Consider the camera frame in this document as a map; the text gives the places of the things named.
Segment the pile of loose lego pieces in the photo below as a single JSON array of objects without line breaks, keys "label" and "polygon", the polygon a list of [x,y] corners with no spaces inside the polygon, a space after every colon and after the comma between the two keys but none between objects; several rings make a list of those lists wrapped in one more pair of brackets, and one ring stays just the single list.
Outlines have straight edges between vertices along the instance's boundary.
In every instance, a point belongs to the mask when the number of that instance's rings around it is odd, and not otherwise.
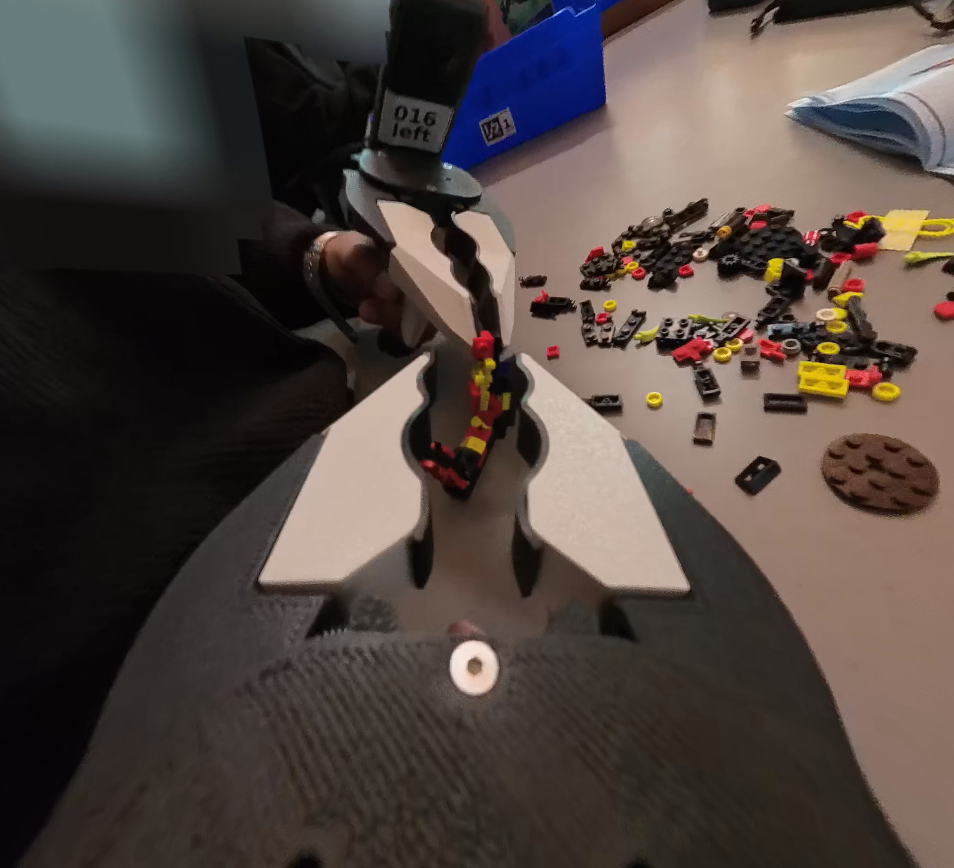
[{"label": "pile of loose lego pieces", "polygon": [[[736,363],[744,377],[755,378],[764,363],[793,362],[795,392],[789,394],[807,402],[842,401],[849,392],[881,403],[900,398],[897,376],[919,352],[880,335],[865,304],[862,271],[881,255],[900,254],[904,269],[937,262],[952,276],[952,250],[917,248],[922,241],[952,238],[952,218],[932,218],[923,210],[885,215],[859,210],[801,232],[794,210],[760,204],[736,207],[696,228],[708,215],[709,202],[700,198],[645,218],[608,246],[594,247],[579,267],[578,288],[595,294],[596,301],[548,292],[543,274],[519,277],[519,287],[537,292],[531,314],[554,319],[577,312],[586,346],[653,347],[686,370],[694,385],[698,363],[715,377],[714,365]],[[757,311],[666,316],[651,326],[648,311],[620,311],[609,297],[624,280],[642,282],[653,293],[674,291],[703,265],[719,281],[757,283],[765,293]]]}]

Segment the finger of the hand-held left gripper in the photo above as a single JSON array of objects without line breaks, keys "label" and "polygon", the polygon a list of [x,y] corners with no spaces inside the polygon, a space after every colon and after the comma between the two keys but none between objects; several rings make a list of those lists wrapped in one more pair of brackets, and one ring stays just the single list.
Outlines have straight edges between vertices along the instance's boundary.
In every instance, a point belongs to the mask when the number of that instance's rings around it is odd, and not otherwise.
[{"label": "finger of the hand-held left gripper", "polygon": [[503,347],[508,349],[515,323],[515,253],[493,216],[467,210],[457,213],[453,222],[475,247],[470,289],[476,302],[478,321],[483,330],[498,337]]},{"label": "finger of the hand-held left gripper", "polygon": [[376,204],[392,241],[388,273],[403,293],[403,344],[418,347],[433,328],[470,346],[477,336],[474,300],[456,278],[451,258],[434,242],[438,222],[406,202],[378,199]]}]

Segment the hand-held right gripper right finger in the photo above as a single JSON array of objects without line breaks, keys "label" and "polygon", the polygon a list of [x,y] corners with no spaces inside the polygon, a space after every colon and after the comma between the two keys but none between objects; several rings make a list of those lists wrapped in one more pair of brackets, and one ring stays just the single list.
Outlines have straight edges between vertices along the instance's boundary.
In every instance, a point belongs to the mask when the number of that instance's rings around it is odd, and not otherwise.
[{"label": "hand-held right gripper right finger", "polygon": [[620,431],[531,356],[516,356],[510,563],[524,621],[566,606],[691,598]]}]

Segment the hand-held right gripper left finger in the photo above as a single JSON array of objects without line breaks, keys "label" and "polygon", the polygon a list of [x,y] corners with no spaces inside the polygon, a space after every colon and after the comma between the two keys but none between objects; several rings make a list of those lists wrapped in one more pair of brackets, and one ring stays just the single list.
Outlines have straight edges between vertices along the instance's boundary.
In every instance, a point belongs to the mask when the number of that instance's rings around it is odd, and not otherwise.
[{"label": "hand-held right gripper left finger", "polygon": [[433,519],[419,461],[431,443],[434,355],[424,352],[324,432],[257,576],[273,595],[393,606],[433,572]]}]

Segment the person's black knit sweater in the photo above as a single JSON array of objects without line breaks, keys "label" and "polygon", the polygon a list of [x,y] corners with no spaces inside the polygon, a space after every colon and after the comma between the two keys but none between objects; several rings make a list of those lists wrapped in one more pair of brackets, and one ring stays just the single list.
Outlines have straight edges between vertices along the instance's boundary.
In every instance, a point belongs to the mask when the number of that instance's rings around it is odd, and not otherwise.
[{"label": "person's black knit sweater", "polygon": [[255,354],[235,278],[2,271],[2,866],[132,641],[217,524],[350,404]]}]

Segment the person's left hand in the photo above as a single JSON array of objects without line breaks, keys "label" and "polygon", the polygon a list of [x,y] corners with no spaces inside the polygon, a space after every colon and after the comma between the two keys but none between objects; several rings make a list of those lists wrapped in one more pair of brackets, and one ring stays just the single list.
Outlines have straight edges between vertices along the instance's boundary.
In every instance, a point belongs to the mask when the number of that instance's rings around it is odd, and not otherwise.
[{"label": "person's left hand", "polygon": [[334,307],[378,327],[383,349],[408,353],[412,346],[403,340],[400,327],[404,295],[388,273],[388,254],[356,231],[325,232],[315,245],[317,283]]}]

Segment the lego instruction booklet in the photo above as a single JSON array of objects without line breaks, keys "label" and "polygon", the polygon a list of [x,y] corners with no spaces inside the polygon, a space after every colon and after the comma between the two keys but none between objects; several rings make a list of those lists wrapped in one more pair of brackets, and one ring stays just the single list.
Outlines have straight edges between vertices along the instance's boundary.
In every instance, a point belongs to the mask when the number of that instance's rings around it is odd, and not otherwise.
[{"label": "lego instruction booklet", "polygon": [[826,135],[916,160],[953,177],[953,45],[928,47],[851,83],[791,103],[787,116]]}]

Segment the black round lego plate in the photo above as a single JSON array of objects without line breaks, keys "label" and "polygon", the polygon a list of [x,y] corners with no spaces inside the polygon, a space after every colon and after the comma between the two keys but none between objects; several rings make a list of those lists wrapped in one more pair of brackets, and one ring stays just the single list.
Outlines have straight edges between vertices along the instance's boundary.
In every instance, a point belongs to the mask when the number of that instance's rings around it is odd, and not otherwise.
[{"label": "black round lego plate", "polygon": [[928,507],[940,492],[934,463],[898,438],[853,433],[826,446],[820,474],[845,503],[880,514],[906,515]]}]

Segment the person's left forearm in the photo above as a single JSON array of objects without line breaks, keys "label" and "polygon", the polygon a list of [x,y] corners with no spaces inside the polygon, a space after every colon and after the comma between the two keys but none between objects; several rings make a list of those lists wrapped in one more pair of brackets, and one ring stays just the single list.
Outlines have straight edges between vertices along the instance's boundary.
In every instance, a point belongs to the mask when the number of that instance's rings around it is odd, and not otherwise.
[{"label": "person's left forearm", "polygon": [[258,357],[275,366],[299,370],[335,357],[321,342],[300,335],[322,322],[345,324],[351,313],[337,310],[317,283],[315,241],[328,231],[344,230],[275,199],[260,237],[239,242],[235,284],[245,338]]}]

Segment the long black red yellow lego model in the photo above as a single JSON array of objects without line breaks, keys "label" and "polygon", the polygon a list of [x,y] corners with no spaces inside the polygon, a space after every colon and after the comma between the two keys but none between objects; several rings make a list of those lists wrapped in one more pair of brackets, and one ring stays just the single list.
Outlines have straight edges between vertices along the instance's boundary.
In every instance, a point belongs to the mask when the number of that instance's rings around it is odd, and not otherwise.
[{"label": "long black red yellow lego model", "polygon": [[419,467],[454,499],[468,499],[494,446],[516,420],[513,360],[477,361],[468,381],[470,419],[458,445],[431,442]]}]

